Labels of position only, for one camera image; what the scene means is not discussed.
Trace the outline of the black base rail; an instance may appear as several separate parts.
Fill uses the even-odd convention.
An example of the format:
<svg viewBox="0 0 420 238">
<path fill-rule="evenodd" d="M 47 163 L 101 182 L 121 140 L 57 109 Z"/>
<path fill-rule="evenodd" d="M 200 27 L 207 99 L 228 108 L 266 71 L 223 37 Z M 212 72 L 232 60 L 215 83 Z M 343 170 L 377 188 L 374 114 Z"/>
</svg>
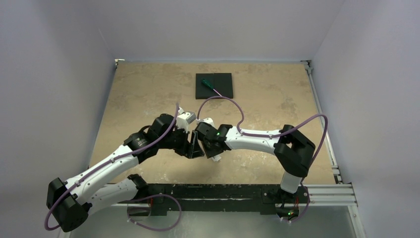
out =
<svg viewBox="0 0 420 238">
<path fill-rule="evenodd" d="M 289 194 L 277 184 L 169 184 L 152 183 L 141 197 L 148 199 L 153 216 L 181 212 L 257 212 L 294 216 L 309 198 L 305 187 Z"/>
</svg>

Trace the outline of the white remote control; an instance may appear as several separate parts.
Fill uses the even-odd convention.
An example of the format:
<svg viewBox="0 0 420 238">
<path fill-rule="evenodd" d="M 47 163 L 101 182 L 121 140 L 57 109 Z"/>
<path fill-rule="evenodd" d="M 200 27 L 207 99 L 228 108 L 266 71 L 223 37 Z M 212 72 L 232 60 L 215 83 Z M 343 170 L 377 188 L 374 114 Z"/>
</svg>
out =
<svg viewBox="0 0 420 238">
<path fill-rule="evenodd" d="M 217 156 L 211 157 L 211 159 L 212 159 L 214 162 L 218 162 L 218 161 L 221 159 L 221 157 L 220 157 L 219 155 L 217 155 Z"/>
</svg>

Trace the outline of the green handled screwdriver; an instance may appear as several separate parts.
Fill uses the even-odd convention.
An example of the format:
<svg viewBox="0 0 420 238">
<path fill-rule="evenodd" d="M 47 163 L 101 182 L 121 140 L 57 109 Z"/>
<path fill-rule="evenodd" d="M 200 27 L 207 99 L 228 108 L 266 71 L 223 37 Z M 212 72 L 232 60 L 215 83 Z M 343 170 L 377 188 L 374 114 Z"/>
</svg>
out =
<svg viewBox="0 0 420 238">
<path fill-rule="evenodd" d="M 218 96 L 222 96 L 207 79 L 202 78 L 201 83 L 214 91 Z"/>
</svg>

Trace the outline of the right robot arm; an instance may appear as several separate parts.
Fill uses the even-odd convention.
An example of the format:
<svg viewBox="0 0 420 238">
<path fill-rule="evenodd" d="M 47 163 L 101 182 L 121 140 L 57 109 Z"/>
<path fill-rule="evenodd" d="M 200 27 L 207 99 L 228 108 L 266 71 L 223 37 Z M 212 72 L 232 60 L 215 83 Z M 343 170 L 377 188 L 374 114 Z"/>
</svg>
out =
<svg viewBox="0 0 420 238">
<path fill-rule="evenodd" d="M 207 158 L 228 150 L 252 150 L 274 155 L 284 169 L 278 195 L 285 202 L 297 196 L 298 187 L 308 175 L 315 154 L 315 144 L 288 124 L 281 130 L 262 131 L 238 129 L 230 124 L 215 128 L 202 121 L 194 133 Z"/>
</svg>

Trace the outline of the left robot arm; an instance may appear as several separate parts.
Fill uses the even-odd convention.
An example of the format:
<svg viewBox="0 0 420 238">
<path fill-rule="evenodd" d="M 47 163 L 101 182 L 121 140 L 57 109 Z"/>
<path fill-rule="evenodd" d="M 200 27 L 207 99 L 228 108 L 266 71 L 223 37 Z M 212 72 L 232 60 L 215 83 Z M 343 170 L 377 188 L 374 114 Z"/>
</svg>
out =
<svg viewBox="0 0 420 238">
<path fill-rule="evenodd" d="M 55 178 L 48 185 L 48 214 L 45 229 L 70 232 L 83 224 L 89 215 L 112 204 L 133 200 L 141 203 L 148 195 L 148 185 L 139 175 L 132 175 L 116 184 L 109 182 L 121 173 L 146 159 L 160 149 L 173 150 L 188 159 L 203 156 L 195 134 L 188 127 L 196 120 L 193 112 L 182 109 L 172 116 L 161 114 L 151 125 L 131 134 L 118 148 L 86 171 L 62 180 Z"/>
</svg>

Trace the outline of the black foam pad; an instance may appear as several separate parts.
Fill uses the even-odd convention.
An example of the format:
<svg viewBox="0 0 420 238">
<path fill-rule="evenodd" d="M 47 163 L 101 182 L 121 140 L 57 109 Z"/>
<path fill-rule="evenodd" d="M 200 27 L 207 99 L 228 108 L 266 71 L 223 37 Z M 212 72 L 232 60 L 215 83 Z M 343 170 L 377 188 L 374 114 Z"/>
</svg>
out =
<svg viewBox="0 0 420 238">
<path fill-rule="evenodd" d="M 202 78 L 207 79 L 222 96 L 234 98 L 232 73 L 196 73 L 195 99 L 218 96 L 201 83 Z"/>
</svg>

